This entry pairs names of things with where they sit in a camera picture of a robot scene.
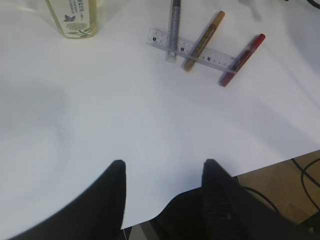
ruler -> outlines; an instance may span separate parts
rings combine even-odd
[[[146,40],[148,45],[161,49],[164,51],[170,51],[178,56],[187,59],[193,59],[196,62],[206,65],[208,67],[218,69],[224,72],[236,74],[237,72],[232,70],[232,66],[237,64],[238,59],[236,57],[224,54],[212,48],[206,47],[199,58],[190,56],[193,49],[197,45],[195,42],[189,41],[182,37],[178,38],[177,48],[173,49],[167,44],[168,32],[158,28],[151,28]]]

red marker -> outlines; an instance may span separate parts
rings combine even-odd
[[[254,54],[254,52],[258,49],[258,47],[265,39],[266,35],[261,33],[259,36],[255,37],[251,41],[251,43],[249,43],[245,50],[236,58],[235,62],[230,68],[230,70],[234,71],[235,73],[226,72],[219,82],[221,86],[225,87],[228,85],[228,83],[230,83],[237,72],[239,72],[243,65],[245,65],[246,61],[251,57],[252,54]]]

black cable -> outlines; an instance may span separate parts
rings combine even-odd
[[[303,190],[306,194],[306,196],[309,198],[310,202],[315,206],[315,208],[320,211],[319,206],[315,203],[315,201],[312,199],[312,197],[310,196],[306,185],[305,185],[305,178],[304,176],[306,175],[315,185],[317,185],[318,187],[320,186],[320,184],[313,178],[311,177],[306,171],[308,168],[310,168],[313,164],[317,163],[320,161],[320,158],[310,162],[304,169],[302,169],[302,167],[296,162],[296,160],[294,158],[291,159],[292,162],[295,164],[295,166],[301,171],[301,176],[300,176],[300,180],[301,180],[301,184],[303,187]]]
[[[303,190],[304,190],[305,194],[307,195],[307,197],[309,198],[309,200],[312,202],[312,204],[316,207],[316,209],[317,209],[318,211],[320,211],[319,206],[318,206],[318,205],[315,203],[315,201],[311,198],[311,196],[310,196],[310,194],[309,194],[309,192],[307,191],[307,188],[306,188],[306,186],[305,186],[304,175],[307,173],[306,170],[307,170],[308,168],[310,168],[313,164],[315,164],[315,163],[317,163],[317,162],[319,162],[319,161],[320,161],[320,158],[318,158],[318,159],[310,162],[310,163],[303,169],[303,172],[301,172],[301,183],[302,183]]]
[[[314,0],[307,0],[308,3],[310,3],[312,6],[314,6],[317,9],[320,9],[320,4],[315,2]]]
[[[318,183],[312,176],[310,176],[309,173],[303,170],[303,168],[297,163],[297,161],[294,158],[292,158],[291,161],[302,173],[304,173],[304,175],[306,175],[318,188],[320,188],[320,183]]]
[[[268,204],[271,205],[271,207],[275,210],[276,213],[281,215],[281,213],[280,213],[279,209],[276,207],[276,205],[269,198],[267,198],[265,195],[263,195],[261,192],[255,190],[255,189],[253,189],[251,187],[247,187],[247,186],[244,186],[243,188],[248,190],[248,191],[250,191],[250,192],[253,192],[253,193],[259,195],[261,198],[266,200],[268,202]]]

white desk surface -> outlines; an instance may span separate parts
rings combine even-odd
[[[0,1],[0,239],[46,219],[113,160],[127,165],[123,227],[201,185],[215,158],[238,175],[320,148],[320,11],[306,0],[182,0],[180,35],[236,56],[266,40],[226,87],[221,72],[166,63],[146,45],[170,0],[98,1],[100,31],[62,37],[39,0]]]

marker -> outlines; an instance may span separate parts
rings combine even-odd
[[[224,18],[224,16],[225,16],[225,12],[224,11],[220,11],[216,15],[216,17],[214,18],[212,23],[209,25],[209,27],[207,28],[207,30],[203,34],[203,36],[200,39],[199,43],[196,45],[195,49],[190,54],[192,57],[194,57],[194,58],[199,58],[200,57],[201,53],[206,48],[206,45],[209,43],[211,37],[214,35],[215,31],[218,29],[218,26],[221,23],[221,21]],[[183,69],[186,72],[189,72],[193,68],[195,63],[196,63],[195,60],[189,58],[185,62],[184,66],[183,66]]]
[[[171,19],[169,26],[169,36],[167,46],[170,49],[178,49],[179,26],[180,26],[181,0],[173,0],[171,9]],[[175,62],[177,55],[174,52],[168,51],[165,60],[167,62]]]
[[[222,87],[225,87],[230,83],[230,81],[234,78],[237,72],[245,65],[247,60],[254,54],[254,52],[258,49],[258,47],[262,44],[262,42],[266,39],[266,35],[260,34],[259,36],[255,37],[251,43],[245,48],[242,53],[235,59],[233,65],[231,65],[230,70],[236,72],[226,72],[223,77],[221,78],[219,84]]]

